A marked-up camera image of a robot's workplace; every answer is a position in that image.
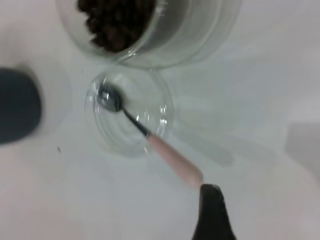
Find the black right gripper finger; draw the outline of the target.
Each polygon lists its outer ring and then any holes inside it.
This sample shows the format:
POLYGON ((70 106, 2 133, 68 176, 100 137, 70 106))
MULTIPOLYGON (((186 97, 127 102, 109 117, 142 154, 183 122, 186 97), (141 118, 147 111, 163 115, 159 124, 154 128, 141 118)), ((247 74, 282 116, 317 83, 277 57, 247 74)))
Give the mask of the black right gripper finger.
POLYGON ((199 215, 194 240, 236 240, 227 212, 224 195, 217 185, 200 187, 199 215))

